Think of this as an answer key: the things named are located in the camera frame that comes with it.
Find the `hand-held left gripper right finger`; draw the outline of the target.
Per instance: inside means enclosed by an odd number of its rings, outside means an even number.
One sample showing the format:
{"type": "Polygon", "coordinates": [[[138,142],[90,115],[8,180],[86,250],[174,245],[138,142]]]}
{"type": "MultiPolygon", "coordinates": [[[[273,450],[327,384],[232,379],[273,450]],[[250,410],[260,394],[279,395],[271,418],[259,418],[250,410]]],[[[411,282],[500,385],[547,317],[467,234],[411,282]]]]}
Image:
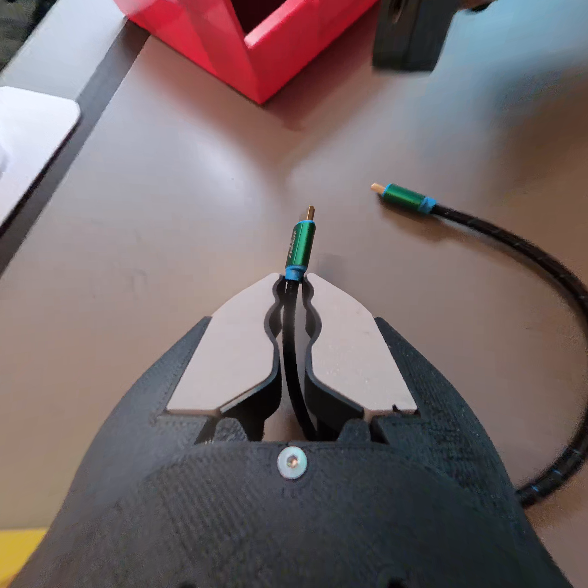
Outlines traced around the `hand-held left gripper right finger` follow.
{"type": "Polygon", "coordinates": [[[336,439],[350,420],[413,417],[419,407],[373,314],[315,273],[303,282],[309,343],[304,398],[319,439],[336,439]]]}

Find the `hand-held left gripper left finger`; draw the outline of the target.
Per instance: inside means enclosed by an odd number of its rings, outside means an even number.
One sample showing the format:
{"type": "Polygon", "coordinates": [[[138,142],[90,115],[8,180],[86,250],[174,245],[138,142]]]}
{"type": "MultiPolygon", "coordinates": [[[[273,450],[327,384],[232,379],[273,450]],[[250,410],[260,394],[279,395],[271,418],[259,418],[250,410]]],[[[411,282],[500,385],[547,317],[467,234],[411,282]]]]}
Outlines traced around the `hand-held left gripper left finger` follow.
{"type": "Polygon", "coordinates": [[[168,413],[233,418],[250,440],[261,441],[282,399],[281,294],[282,275],[270,273],[210,317],[168,400],[168,413]]]}

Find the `yellow plastic bin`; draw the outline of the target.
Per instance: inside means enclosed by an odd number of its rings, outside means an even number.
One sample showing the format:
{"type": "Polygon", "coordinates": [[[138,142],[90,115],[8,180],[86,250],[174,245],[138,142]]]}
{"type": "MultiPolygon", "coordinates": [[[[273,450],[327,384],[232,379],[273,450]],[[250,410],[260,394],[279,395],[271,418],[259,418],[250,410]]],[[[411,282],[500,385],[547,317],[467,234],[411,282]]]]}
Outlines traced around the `yellow plastic bin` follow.
{"type": "Polygon", "coordinates": [[[1,587],[8,587],[47,531],[47,528],[1,530],[1,587]]]}

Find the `red plastic bin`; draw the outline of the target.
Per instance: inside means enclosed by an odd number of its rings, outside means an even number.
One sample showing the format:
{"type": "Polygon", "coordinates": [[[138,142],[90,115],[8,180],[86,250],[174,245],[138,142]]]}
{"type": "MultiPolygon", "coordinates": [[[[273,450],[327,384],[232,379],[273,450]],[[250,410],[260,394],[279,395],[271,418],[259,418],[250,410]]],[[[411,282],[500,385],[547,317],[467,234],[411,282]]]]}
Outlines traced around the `red plastic bin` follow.
{"type": "Polygon", "coordinates": [[[376,1],[115,1],[134,24],[261,105],[376,1]]]}

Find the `dark block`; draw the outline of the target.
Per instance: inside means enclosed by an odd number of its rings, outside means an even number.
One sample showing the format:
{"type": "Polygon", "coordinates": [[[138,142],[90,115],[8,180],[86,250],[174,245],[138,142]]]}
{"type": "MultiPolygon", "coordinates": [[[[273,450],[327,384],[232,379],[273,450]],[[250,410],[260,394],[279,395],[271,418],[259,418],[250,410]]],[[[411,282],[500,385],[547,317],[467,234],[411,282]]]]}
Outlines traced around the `dark block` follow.
{"type": "Polygon", "coordinates": [[[461,1],[381,1],[372,67],[432,72],[461,1]]]}

